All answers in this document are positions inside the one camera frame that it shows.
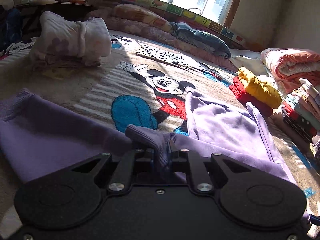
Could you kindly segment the red knit sweater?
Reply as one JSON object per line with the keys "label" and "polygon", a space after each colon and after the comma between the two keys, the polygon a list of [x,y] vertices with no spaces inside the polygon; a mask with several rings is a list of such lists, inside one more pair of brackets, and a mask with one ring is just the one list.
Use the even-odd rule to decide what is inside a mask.
{"label": "red knit sweater", "polygon": [[257,107],[263,116],[270,117],[272,115],[272,108],[246,92],[244,85],[240,82],[237,76],[233,78],[233,84],[229,85],[229,89],[244,107],[246,107],[246,103],[251,102],[253,106]]}

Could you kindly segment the yellow knit sweater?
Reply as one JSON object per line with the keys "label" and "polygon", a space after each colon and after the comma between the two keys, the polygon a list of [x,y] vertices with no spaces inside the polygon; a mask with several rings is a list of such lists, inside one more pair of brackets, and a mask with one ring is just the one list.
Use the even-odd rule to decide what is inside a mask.
{"label": "yellow knit sweater", "polygon": [[278,91],[268,82],[261,81],[250,70],[240,67],[238,69],[238,78],[248,94],[273,109],[277,109],[280,106],[282,100]]}

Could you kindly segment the white duvet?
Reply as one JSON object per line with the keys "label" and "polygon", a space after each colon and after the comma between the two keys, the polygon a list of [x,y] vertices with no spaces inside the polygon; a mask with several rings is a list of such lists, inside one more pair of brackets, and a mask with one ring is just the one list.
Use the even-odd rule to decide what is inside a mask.
{"label": "white duvet", "polygon": [[236,66],[236,68],[245,67],[256,75],[259,80],[268,82],[275,88],[284,100],[287,92],[281,82],[276,81],[271,71],[264,65],[261,59],[261,53],[251,50],[230,49],[231,57],[229,61]]}

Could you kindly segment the cluttered side table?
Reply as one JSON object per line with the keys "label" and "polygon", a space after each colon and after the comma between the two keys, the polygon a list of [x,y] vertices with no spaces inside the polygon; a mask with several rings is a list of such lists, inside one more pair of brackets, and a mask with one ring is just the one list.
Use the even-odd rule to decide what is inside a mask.
{"label": "cluttered side table", "polygon": [[70,21],[81,21],[97,9],[89,0],[1,0],[1,50],[39,36],[40,17],[51,11]]}

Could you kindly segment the colourful foam mat strip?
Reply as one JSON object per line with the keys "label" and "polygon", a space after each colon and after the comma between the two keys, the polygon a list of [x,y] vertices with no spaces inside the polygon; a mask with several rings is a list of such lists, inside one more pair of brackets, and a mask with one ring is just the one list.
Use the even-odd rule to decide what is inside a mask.
{"label": "colourful foam mat strip", "polygon": [[159,0],[121,0],[122,3],[134,4],[149,9],[169,22],[185,22],[191,27],[215,34],[235,48],[249,49],[250,44],[237,33],[225,26],[201,16],[195,12]]}

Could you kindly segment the stack of folded clothes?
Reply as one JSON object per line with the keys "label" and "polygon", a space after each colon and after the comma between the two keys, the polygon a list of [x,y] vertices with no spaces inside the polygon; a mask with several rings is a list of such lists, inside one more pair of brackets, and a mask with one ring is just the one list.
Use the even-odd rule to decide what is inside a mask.
{"label": "stack of folded clothes", "polygon": [[283,122],[296,134],[296,144],[307,145],[319,135],[319,88],[308,79],[300,78],[300,85],[287,94],[281,107]]}

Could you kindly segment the dark blue pillow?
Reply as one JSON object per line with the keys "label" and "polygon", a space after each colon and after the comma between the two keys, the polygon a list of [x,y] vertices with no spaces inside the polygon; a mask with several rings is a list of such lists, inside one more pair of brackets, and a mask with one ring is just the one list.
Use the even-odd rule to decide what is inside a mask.
{"label": "dark blue pillow", "polygon": [[208,32],[194,29],[184,22],[171,22],[171,25],[175,36],[179,40],[224,59],[231,57],[229,47],[221,38]]}

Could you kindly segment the white floral cloth bundle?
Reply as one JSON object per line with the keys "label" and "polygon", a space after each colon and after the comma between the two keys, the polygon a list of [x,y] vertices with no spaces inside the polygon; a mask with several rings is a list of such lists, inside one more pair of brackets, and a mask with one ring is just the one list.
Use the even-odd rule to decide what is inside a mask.
{"label": "white floral cloth bundle", "polygon": [[69,21],[51,11],[40,17],[41,35],[29,52],[32,62],[52,65],[58,61],[80,59],[86,66],[96,66],[112,50],[111,38],[102,18]]}

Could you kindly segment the purple sweatshirt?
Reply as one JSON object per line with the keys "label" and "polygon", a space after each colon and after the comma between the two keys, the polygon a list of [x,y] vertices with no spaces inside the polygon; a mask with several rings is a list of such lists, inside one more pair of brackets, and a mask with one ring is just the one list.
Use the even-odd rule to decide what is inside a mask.
{"label": "purple sweatshirt", "polygon": [[[307,200],[259,111],[187,93],[187,135],[150,128],[120,106],[117,129],[28,90],[1,102],[1,151],[22,187],[13,239],[307,239]],[[213,190],[194,192],[169,140],[197,152]],[[122,156],[153,149],[153,169],[127,193],[108,182]]]}

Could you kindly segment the orange rolled quilt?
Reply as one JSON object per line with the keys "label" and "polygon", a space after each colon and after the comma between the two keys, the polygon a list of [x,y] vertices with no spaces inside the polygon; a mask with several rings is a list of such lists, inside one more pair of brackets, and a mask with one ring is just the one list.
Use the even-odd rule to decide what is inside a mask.
{"label": "orange rolled quilt", "polygon": [[300,87],[300,78],[319,85],[319,53],[315,51],[268,48],[261,52],[261,59],[287,93]]}

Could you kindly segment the pink floral quilt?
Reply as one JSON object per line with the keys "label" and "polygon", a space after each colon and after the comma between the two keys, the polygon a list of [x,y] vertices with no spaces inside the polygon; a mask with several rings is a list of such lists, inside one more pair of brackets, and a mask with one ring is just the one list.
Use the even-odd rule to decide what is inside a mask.
{"label": "pink floral quilt", "polygon": [[169,21],[144,7],[132,4],[119,4],[114,8],[104,7],[89,12],[85,19],[93,17],[102,18],[110,30],[118,30],[166,44],[228,70],[237,71],[236,66],[229,59],[215,56],[179,40]]}

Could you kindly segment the Mickey Mouse blanket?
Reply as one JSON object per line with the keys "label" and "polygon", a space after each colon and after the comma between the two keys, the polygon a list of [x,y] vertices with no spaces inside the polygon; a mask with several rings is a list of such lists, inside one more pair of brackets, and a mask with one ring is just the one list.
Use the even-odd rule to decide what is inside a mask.
{"label": "Mickey Mouse blanket", "polygon": [[133,76],[134,70],[141,74],[158,70],[166,85],[188,81],[203,95],[244,108],[229,89],[235,72],[141,37],[118,31],[110,36],[110,56],[101,58],[100,65],[93,68],[82,67],[80,61],[36,68],[29,57],[33,42],[10,45],[1,52],[1,98],[28,88],[111,128],[116,127],[116,110],[129,105],[139,113],[158,114],[151,123],[161,131],[185,134],[185,94],[165,98],[165,91],[157,88],[158,79],[148,86]]}

